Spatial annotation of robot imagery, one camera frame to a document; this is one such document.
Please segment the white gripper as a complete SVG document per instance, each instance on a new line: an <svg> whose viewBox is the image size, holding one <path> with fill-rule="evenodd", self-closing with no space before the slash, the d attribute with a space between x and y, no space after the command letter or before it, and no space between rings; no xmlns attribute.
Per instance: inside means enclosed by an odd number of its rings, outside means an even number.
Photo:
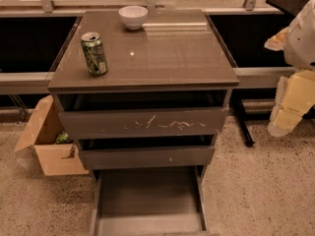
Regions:
<svg viewBox="0 0 315 236"><path fill-rule="evenodd" d="M287 64L308 69L281 77L268 132L274 137L290 133L315 105L315 0L309 0L288 28L268 38L264 47L283 51Z"/></svg>

